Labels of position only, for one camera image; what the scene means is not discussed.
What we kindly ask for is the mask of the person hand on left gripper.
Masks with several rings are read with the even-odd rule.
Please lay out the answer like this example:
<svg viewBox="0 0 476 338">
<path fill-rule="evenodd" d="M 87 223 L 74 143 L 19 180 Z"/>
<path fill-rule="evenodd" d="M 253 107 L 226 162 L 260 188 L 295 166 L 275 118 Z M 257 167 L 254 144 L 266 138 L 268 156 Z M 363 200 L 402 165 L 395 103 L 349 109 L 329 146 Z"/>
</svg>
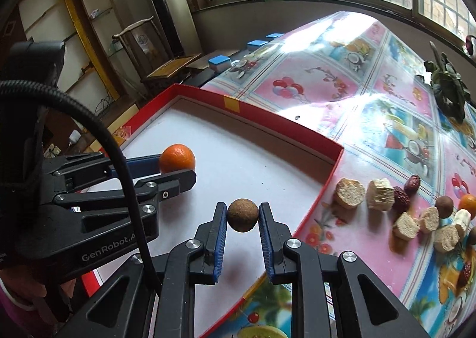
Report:
<svg viewBox="0 0 476 338">
<path fill-rule="evenodd" d="M 60 321 L 46 304 L 46 286 L 20 265 L 1 270 L 1 315 L 28 334 L 49 332 Z"/>
</svg>

